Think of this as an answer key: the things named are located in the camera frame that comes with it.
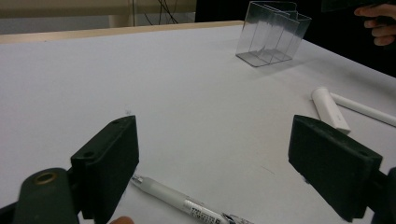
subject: white pen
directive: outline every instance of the white pen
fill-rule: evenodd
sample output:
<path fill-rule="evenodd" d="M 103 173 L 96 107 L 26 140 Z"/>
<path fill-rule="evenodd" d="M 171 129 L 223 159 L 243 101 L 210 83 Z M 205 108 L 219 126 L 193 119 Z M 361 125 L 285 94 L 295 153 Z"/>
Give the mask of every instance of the white pen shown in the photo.
<path fill-rule="evenodd" d="M 132 182 L 135 186 L 145 191 L 146 193 L 169 203 L 175 208 L 196 217 L 207 224 L 253 224 L 245 219 L 234 215 L 225 215 L 217 212 L 214 209 L 207 207 L 204 203 L 200 203 L 189 196 L 178 192 L 175 189 L 170 189 L 157 181 L 143 177 L 141 175 L 134 175 Z"/>

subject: clear plastic box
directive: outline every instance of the clear plastic box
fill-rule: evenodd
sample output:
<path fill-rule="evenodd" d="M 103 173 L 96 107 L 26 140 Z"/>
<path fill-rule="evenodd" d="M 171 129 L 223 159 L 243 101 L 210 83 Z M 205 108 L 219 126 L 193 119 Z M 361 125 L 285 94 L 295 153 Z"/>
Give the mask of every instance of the clear plastic box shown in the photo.
<path fill-rule="evenodd" d="M 291 60 L 311 22 L 296 9 L 292 2 L 250 2 L 236 56 L 255 67 Z"/>

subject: white table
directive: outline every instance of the white table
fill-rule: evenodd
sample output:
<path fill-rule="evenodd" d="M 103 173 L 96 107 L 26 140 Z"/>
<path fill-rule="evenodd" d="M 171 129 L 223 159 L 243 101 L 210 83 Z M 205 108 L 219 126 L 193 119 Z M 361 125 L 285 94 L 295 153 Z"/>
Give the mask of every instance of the white table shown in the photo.
<path fill-rule="evenodd" d="M 234 56 L 241 28 L 0 45 L 0 206 L 18 199 L 26 177 L 68 169 L 106 124 L 134 114 L 138 174 L 257 224 L 344 223 L 288 162 L 293 115 L 318 118 L 318 86 L 396 115 L 396 79 L 306 41 L 294 60 L 253 68 Z M 341 110 L 387 174 L 396 129 Z M 200 223 L 132 186 L 119 216 Z"/>

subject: finger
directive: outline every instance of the finger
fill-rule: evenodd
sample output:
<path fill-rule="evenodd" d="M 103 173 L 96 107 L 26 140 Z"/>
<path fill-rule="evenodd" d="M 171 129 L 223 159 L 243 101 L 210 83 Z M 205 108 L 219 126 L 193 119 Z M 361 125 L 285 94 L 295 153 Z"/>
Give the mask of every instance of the finger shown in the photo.
<path fill-rule="evenodd" d="M 359 7 L 355 10 L 355 15 L 364 17 L 387 16 L 396 20 L 396 6 L 381 4 L 378 6 Z"/>
<path fill-rule="evenodd" d="M 365 21 L 364 22 L 364 27 L 365 28 L 375 28 L 375 27 L 380 27 L 380 26 L 385 26 L 386 24 L 380 23 L 377 20 L 371 20 L 371 21 Z"/>
<path fill-rule="evenodd" d="M 377 46 L 386 46 L 395 41 L 394 35 L 381 36 L 374 39 L 374 44 Z"/>
<path fill-rule="evenodd" d="M 358 7 L 355 9 L 355 11 L 353 12 L 356 16 L 363 16 L 361 15 L 361 12 L 363 10 L 365 10 L 366 8 L 370 8 L 370 7 L 374 7 L 375 5 L 370 5 L 370 6 L 365 6 L 365 7 Z"/>
<path fill-rule="evenodd" d="M 130 217 L 119 217 L 110 224 L 134 224 L 134 221 Z"/>
<path fill-rule="evenodd" d="M 388 35 L 396 35 L 396 25 L 376 27 L 372 31 L 372 36 L 375 37 Z"/>

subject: person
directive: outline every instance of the person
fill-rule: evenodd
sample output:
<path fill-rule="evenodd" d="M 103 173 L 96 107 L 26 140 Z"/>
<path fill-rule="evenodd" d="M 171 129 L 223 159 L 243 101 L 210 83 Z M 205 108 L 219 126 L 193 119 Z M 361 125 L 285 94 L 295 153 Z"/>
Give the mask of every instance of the person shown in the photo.
<path fill-rule="evenodd" d="M 389 50 L 386 47 L 379 47 L 373 44 L 372 31 L 362 25 L 361 17 L 363 15 L 358 14 L 360 15 L 358 17 L 354 14 L 357 7 L 322 12 L 321 0 L 279 1 L 294 2 L 299 13 L 312 18 L 304 35 L 304 40 L 349 60 L 396 77 L 396 66 L 394 65 L 396 62 L 396 50 Z M 238 0 L 235 1 L 235 4 L 230 4 L 228 0 L 197 0 L 195 21 L 243 21 L 249 2 L 250 0 Z"/>
<path fill-rule="evenodd" d="M 119 217 L 110 224 L 134 224 L 134 221 L 130 217 Z"/>
<path fill-rule="evenodd" d="M 364 22 L 365 28 L 372 30 L 375 38 L 374 43 L 377 46 L 386 46 L 395 42 L 396 36 L 396 6 L 390 4 L 370 5 L 366 7 L 358 7 L 355 9 L 356 16 L 367 17 L 370 20 Z M 385 24 L 375 18 L 385 16 L 393 18 L 393 24 Z"/>

